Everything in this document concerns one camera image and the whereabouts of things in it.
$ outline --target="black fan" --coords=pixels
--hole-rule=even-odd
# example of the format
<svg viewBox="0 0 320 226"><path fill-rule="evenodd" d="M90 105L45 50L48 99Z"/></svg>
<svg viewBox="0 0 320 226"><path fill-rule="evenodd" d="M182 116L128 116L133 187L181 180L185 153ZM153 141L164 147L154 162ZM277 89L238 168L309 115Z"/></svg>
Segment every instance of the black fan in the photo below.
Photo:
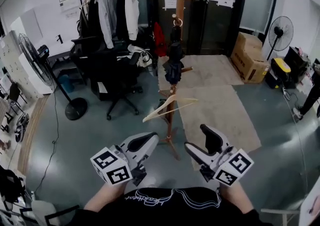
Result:
<svg viewBox="0 0 320 226"><path fill-rule="evenodd" d="M69 101L69 104L65 107L65 116L69 120L80 119L86 113L88 103L83 98L75 98L71 100L67 95L66 91L57 80L54 72L47 62L47 58L49 57L49 49L45 45L43 45L39 48L39 53L25 34L19 35L18 42L26 59L28 60L28 62L32 66L32 69L38 75L38 77L42 79L42 81L47 86L49 86L50 84L53 85L54 80L66 99Z"/></svg>
<svg viewBox="0 0 320 226"><path fill-rule="evenodd" d="M21 33L19 34L18 42L22 52L24 53L34 72L43 81L43 83L45 83L47 86L50 86L52 83L52 77L47 68L39 62L39 53L29 38L25 34Z"/></svg>
<svg viewBox="0 0 320 226"><path fill-rule="evenodd" d="M269 60L273 50L282 51L286 49L293 36L294 26L288 17L280 16L275 19L269 30L269 43L272 48L266 60Z"/></svg>

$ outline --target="cable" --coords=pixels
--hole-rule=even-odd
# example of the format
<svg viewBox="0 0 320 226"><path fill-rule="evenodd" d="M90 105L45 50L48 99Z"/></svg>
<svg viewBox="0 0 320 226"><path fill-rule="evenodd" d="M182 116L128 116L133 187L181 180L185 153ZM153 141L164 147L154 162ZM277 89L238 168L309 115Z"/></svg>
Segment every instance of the cable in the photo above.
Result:
<svg viewBox="0 0 320 226"><path fill-rule="evenodd" d="M11 160L12 160L12 158L14 157L14 154L15 154L15 152L16 152L17 147L18 147L18 143L16 144L16 146L15 146L15 148L14 148L14 151L13 151L12 156L11 156L11 158L10 158L10 162L9 162L9 165L8 165L7 170L8 170L8 169L9 169L9 167L10 167Z"/></svg>
<svg viewBox="0 0 320 226"><path fill-rule="evenodd" d="M46 174L47 174L47 170L50 166L50 163L51 163L51 159L52 157L54 156L54 154L56 153L56 142L58 141L59 139L59 120L58 120L58 113L57 113L57 98L56 98L56 88L55 88L55 84L54 84L54 81L52 80L52 85L53 85L53 88L54 88L54 110L55 110L55 116L56 116L56 133L57 133L57 137L55 140L52 141L53 143L53 151L52 151L52 154L49 158L49 162L48 162L48 165L44 171L44 174L43 174L43 177L38 185L38 187L35 189L34 193L33 194L36 194L37 190L40 188L40 186L42 185L45 177L46 177Z"/></svg>
<svg viewBox="0 0 320 226"><path fill-rule="evenodd" d="M288 101L287 101L287 99L286 99L284 94L283 94L283 98L284 98L286 104L288 105L290 114L292 116L292 119L293 119L293 122L294 122L294 125L295 125L295 129L296 129L296 132L297 132L298 138L299 138L300 149L301 149L301 154L302 154L302 162L303 162L303 167L304 167L304 175L305 175L305 195L307 195L308 194L308 177L307 177L307 166L306 166L305 153L304 153L304 149L302 147L302 141L301 141L300 133L299 133L299 130L298 130L298 125L297 125L297 122L295 120L295 116L293 115L293 113L291 111L291 107L290 107L290 105L289 105L289 103L288 103Z"/></svg>
<svg viewBox="0 0 320 226"><path fill-rule="evenodd" d="M15 205L15 206L17 206L17 207L20 207L20 208L25 208L25 207L23 207L23 206L21 206L21 205L19 205L19 204L16 204L16 203L13 203L13 205Z"/></svg>

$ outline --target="wooden coat rack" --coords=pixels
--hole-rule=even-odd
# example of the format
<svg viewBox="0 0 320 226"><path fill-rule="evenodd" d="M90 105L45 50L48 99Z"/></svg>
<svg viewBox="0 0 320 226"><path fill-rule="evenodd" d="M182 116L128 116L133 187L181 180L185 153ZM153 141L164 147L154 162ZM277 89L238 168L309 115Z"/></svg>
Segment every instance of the wooden coat rack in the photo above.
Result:
<svg viewBox="0 0 320 226"><path fill-rule="evenodd" d="M176 14L172 15L173 18L173 24L175 26L180 26L181 28L181 34L182 34L182 25L183 25L183 21L184 21L184 8L185 8L185 0L176 0ZM185 67L181 70L182 73L184 72L188 72L191 71L193 68L192 67ZM170 92L169 94L165 94L161 91L159 91L160 94L162 94L163 96L165 96L166 98L168 98L169 96L175 95L177 92L177 85L176 84L172 84L170 86ZM173 144L173 138L177 132L177 128L175 127L174 129L172 129L172 124L173 124L173 119L174 119L174 111L172 111L175 107L175 101L171 102L167 108L166 111L169 112L168 116L166 117L166 122L167 122L167 134L166 134L166 138L163 139L162 141L168 143L172 150L173 150L173 156L177 159L180 160L180 156Z"/></svg>

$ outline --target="red bag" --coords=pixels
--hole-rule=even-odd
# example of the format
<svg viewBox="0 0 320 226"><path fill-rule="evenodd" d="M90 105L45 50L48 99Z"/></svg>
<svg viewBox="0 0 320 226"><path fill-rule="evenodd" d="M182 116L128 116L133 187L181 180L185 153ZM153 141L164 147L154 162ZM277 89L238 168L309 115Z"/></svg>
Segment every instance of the red bag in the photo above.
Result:
<svg viewBox="0 0 320 226"><path fill-rule="evenodd" d="M155 43L154 53L159 57L166 56L167 46L166 46L165 35L162 32L162 29L159 23L157 22L154 24L153 34L154 34L154 43Z"/></svg>

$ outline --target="window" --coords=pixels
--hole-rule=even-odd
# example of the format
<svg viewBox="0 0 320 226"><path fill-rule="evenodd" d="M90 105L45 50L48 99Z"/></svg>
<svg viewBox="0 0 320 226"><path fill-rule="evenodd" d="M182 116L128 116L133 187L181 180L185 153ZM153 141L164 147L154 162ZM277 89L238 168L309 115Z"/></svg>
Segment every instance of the window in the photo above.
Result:
<svg viewBox="0 0 320 226"><path fill-rule="evenodd" d="M248 34L256 32L258 38L264 43L271 25L276 1L259 0L258 3L255 3L255 0L245 0L239 31ZM251 22L250 16L254 14L257 14L257 17L254 18L254 22Z"/></svg>

